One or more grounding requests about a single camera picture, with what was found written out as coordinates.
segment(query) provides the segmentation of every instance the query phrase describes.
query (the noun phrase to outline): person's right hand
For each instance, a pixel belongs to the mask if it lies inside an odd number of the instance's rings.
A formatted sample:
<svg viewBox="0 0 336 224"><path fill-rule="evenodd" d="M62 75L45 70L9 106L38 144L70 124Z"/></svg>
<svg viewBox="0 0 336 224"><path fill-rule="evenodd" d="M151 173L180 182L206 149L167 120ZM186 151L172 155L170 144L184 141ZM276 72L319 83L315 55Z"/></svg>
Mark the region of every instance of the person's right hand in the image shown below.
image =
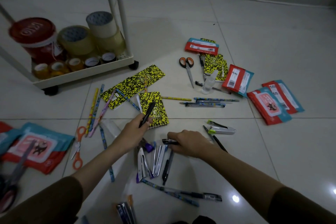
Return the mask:
<svg viewBox="0 0 336 224"><path fill-rule="evenodd" d="M174 152L200 158L201 153L204 152L206 147L211 147L210 143L201 133L196 131L183 130L180 133L169 132L167 134L168 139L174 139L178 141L180 145L170 145L170 149Z"/></svg>

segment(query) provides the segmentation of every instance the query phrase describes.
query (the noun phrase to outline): dark sleeve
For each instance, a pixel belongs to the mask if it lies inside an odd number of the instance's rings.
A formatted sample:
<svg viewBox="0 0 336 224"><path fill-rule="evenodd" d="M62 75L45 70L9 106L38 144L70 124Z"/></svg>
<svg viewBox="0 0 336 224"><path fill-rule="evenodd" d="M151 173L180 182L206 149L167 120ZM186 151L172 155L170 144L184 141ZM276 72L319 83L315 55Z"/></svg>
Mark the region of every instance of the dark sleeve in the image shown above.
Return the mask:
<svg viewBox="0 0 336 224"><path fill-rule="evenodd" d="M273 196L267 220L270 224L336 223L336 215L299 192L283 187Z"/></svg>
<svg viewBox="0 0 336 224"><path fill-rule="evenodd" d="M82 201L83 189L79 181L71 176L64 177L10 210L0 218L0 223L74 223Z"/></svg>

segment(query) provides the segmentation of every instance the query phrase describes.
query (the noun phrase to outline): transparent bottle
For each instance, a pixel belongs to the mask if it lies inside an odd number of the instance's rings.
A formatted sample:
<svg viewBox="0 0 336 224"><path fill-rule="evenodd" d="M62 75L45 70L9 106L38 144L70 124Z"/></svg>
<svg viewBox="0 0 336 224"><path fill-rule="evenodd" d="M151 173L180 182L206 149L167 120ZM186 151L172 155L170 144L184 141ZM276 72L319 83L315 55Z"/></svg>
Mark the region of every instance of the transparent bottle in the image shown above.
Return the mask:
<svg viewBox="0 0 336 224"><path fill-rule="evenodd" d="M203 94L206 95L210 93L210 90L215 85L217 74L218 74L218 70L215 70L212 72L210 77L205 80L202 90L201 90Z"/></svg>

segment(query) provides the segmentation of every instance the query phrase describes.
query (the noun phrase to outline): white label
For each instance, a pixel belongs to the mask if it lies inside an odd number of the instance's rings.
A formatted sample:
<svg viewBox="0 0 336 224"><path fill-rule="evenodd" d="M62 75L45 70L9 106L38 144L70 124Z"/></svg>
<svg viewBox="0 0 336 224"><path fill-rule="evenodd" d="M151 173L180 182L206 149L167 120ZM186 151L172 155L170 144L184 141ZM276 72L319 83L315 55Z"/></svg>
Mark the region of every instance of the white label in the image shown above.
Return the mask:
<svg viewBox="0 0 336 224"><path fill-rule="evenodd" d="M286 86L282 83L279 83L280 88L282 89L284 95L286 96L286 98L288 99L288 101L292 104L292 106L294 108L299 108L299 106L297 105L297 103L294 101L292 95L289 93L289 91L287 90Z"/></svg>
<svg viewBox="0 0 336 224"><path fill-rule="evenodd" d="M239 92L241 93L245 93L246 92L246 86L247 86L247 82L249 81L250 78L250 73L245 71L243 80L241 81L240 87L239 87Z"/></svg>
<svg viewBox="0 0 336 224"><path fill-rule="evenodd" d="M281 95L279 94L279 91L277 89L277 87L275 86L275 84L271 84L269 85L269 88L271 89L273 95L277 98L277 100L280 102L280 104L286 109L289 110L289 107L286 105L285 101L283 100L283 98L281 97Z"/></svg>
<svg viewBox="0 0 336 224"><path fill-rule="evenodd" d="M208 52L214 52L215 49L212 48L203 48L203 47L198 47L193 44L190 45L190 48L197 49L197 50L202 50L202 51L208 51Z"/></svg>
<svg viewBox="0 0 336 224"><path fill-rule="evenodd" d="M197 40L192 40L192 43L196 43L196 44L201 44L201 45L207 45L207 46L216 46L216 44L214 43L205 43L205 42L201 42L201 41L197 41Z"/></svg>
<svg viewBox="0 0 336 224"><path fill-rule="evenodd" d="M0 133L0 143L8 137L6 133Z"/></svg>
<svg viewBox="0 0 336 224"><path fill-rule="evenodd" d="M239 75L239 72L240 72L240 69L237 69L237 68L234 68L232 70L232 74L229 78L229 82L227 83L227 86L230 87L230 88L234 88L235 85L236 85L236 81L237 81L237 78L238 78L238 75Z"/></svg>
<svg viewBox="0 0 336 224"><path fill-rule="evenodd" d="M119 94L118 93L115 93L113 98L111 99L111 101L115 101L117 98L119 98Z"/></svg>

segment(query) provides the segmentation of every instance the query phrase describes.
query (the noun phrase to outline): small tape roll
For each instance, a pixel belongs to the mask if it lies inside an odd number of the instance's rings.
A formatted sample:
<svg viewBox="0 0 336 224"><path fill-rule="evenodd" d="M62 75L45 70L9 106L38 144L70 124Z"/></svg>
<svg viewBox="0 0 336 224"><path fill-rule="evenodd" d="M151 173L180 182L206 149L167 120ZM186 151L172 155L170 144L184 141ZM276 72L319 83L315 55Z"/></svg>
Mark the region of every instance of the small tape roll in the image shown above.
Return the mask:
<svg viewBox="0 0 336 224"><path fill-rule="evenodd" d="M102 60L104 63L110 63L112 61L116 61L117 57L113 52L106 52L102 55Z"/></svg>
<svg viewBox="0 0 336 224"><path fill-rule="evenodd" d="M109 12L94 12L86 17L93 36L98 38L109 38L116 34L117 25Z"/></svg>
<svg viewBox="0 0 336 224"><path fill-rule="evenodd" d="M122 36L119 28L115 35L108 38L98 38L95 37L95 42L101 50L108 52L114 52L117 56L118 53L124 52L126 49L126 43L124 37Z"/></svg>
<svg viewBox="0 0 336 224"><path fill-rule="evenodd" d="M33 68L33 74L35 75L36 78L41 79L41 80L51 78L48 65L45 63L36 65Z"/></svg>
<svg viewBox="0 0 336 224"><path fill-rule="evenodd" d="M70 55L86 55L96 49L90 30L84 26L70 26L58 33L57 40Z"/></svg>
<svg viewBox="0 0 336 224"><path fill-rule="evenodd" d="M65 62L55 61L49 65L51 77L56 77L59 75L70 73L70 70Z"/></svg>
<svg viewBox="0 0 336 224"><path fill-rule="evenodd" d="M97 57L91 57L91 58L88 58L87 60L85 60L85 66L87 68L99 66L100 64L101 64L100 60Z"/></svg>
<svg viewBox="0 0 336 224"><path fill-rule="evenodd" d="M79 58L73 58L68 61L68 66L71 71L79 71L84 69L84 62Z"/></svg>

